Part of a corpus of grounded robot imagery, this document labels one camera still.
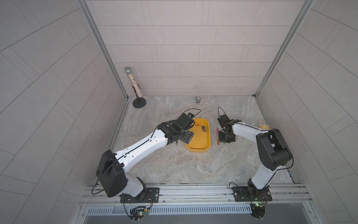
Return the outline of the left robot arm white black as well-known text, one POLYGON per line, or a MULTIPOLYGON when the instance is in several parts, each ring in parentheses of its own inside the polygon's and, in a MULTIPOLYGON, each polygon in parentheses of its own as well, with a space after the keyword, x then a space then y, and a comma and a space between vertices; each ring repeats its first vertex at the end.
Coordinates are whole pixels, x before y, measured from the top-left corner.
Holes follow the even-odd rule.
POLYGON ((188 144, 194 136, 189 130, 195 126, 194 117, 184 111, 177 119, 158 124, 152 133, 137 143, 116 152, 105 151, 96 170, 94 187, 100 183, 107 197, 121 195, 142 201, 148 191, 146 184, 139 177, 126 174, 160 148, 178 141, 188 144))

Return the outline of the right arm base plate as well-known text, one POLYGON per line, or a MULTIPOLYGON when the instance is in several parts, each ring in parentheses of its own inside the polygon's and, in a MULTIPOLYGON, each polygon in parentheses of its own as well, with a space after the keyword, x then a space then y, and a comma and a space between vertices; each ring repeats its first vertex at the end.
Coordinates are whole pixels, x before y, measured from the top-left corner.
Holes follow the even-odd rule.
POLYGON ((233 191, 236 202, 270 202, 272 196, 268 187, 256 189, 255 186, 234 186, 230 187, 233 191))

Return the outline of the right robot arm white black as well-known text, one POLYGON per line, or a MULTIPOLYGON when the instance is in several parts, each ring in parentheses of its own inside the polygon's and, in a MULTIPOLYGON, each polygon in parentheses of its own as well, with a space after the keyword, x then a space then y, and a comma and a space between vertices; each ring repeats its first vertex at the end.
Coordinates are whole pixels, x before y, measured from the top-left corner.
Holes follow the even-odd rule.
POLYGON ((276 172, 284 170, 284 166, 293 161, 293 155, 281 132, 276 128, 250 126, 239 119, 229 119, 226 115, 217 120, 222 128, 218 132, 219 142, 232 143, 236 141, 236 136, 241 136, 257 144, 261 164, 248 181, 248 196, 253 199, 263 194, 276 172))

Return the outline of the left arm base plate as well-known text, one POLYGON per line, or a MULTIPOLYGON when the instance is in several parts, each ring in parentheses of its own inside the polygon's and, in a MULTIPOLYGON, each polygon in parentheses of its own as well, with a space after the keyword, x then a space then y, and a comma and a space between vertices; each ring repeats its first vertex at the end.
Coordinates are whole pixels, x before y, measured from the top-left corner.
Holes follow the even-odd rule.
POLYGON ((160 188, 146 188, 136 197, 128 194, 120 195, 121 203, 158 203, 160 188))

